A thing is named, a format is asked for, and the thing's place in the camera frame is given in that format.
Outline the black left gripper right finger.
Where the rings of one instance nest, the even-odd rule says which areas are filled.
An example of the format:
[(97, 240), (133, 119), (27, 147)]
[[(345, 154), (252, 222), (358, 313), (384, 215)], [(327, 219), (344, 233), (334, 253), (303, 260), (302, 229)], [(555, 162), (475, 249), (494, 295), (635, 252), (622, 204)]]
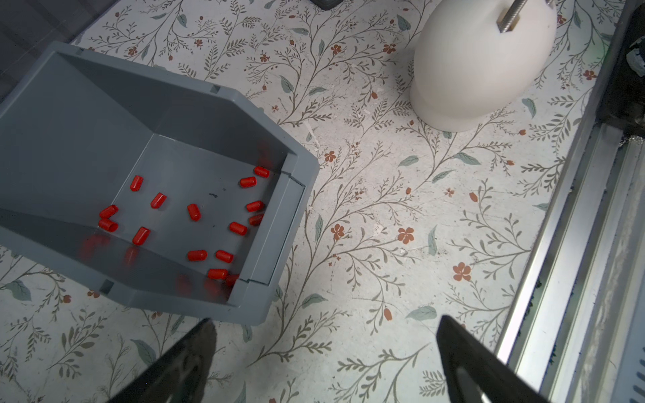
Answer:
[(452, 402), (544, 402), (453, 317), (441, 317), (436, 335)]

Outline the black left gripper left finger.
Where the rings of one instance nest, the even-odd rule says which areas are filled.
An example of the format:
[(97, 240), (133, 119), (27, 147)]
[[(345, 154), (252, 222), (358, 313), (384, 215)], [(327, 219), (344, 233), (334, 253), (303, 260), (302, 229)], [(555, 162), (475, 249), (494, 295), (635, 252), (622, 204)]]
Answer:
[(217, 344), (217, 330), (203, 319), (112, 402), (200, 402)]

